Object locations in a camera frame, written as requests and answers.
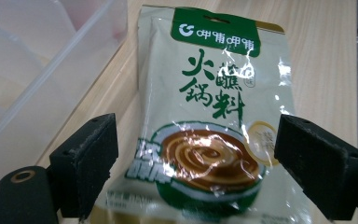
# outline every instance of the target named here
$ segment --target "hot pot dipping sauce packet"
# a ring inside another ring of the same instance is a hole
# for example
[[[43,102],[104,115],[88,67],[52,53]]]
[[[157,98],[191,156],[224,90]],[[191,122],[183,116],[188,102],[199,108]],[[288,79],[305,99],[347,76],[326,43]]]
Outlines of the hot pot dipping sauce packet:
[[[294,113],[283,29],[188,7],[143,7],[138,24],[144,125],[91,223],[310,223],[273,157]]]

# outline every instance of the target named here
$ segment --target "hang hole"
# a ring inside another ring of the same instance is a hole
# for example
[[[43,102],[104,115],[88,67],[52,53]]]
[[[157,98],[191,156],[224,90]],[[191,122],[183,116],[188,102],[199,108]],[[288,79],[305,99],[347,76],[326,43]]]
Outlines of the hang hole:
[[[229,21],[226,21],[226,20],[223,20],[223,19],[220,19],[220,18],[217,18],[217,17],[210,17],[210,16],[207,16],[207,15],[204,15],[203,17],[205,19],[209,20],[209,21],[215,21],[215,22],[222,22],[222,23],[230,24]]]

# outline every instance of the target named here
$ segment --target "sauce packet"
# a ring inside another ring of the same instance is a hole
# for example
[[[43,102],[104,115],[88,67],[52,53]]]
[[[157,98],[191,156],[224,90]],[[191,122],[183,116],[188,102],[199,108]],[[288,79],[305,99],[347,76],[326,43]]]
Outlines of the sauce packet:
[[[273,156],[294,114],[283,29],[189,7],[143,7],[138,22],[143,129],[91,223],[310,223]]]

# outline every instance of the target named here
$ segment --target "wood grain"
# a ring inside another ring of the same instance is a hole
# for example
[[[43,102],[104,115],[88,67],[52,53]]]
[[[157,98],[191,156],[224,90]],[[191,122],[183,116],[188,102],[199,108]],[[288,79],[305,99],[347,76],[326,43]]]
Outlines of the wood grain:
[[[48,155],[87,120],[117,114],[120,164],[132,158],[141,118],[137,101],[137,19],[142,4],[201,7],[279,24],[292,58],[296,114],[358,146],[356,2],[350,0],[162,1],[129,0],[129,32],[120,51],[95,81],[66,125],[51,142]],[[40,165],[48,166],[48,158]],[[312,223],[330,223],[312,206]],[[358,215],[351,222],[358,223]]]

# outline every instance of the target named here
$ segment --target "wooden table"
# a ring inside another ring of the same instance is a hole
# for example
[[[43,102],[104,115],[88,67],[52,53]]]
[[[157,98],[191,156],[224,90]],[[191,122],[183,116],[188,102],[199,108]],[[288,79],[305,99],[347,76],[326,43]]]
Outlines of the wooden table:
[[[106,66],[45,155],[87,120],[116,113],[120,158],[114,174],[133,158],[140,129],[137,97],[137,20],[142,4],[201,7],[257,21],[279,24],[286,32],[292,58],[296,115],[358,146],[356,1],[350,0],[129,0],[127,40]],[[44,156],[39,165],[48,166]],[[314,223],[329,223],[313,205]],[[358,223],[358,215],[352,222]]]

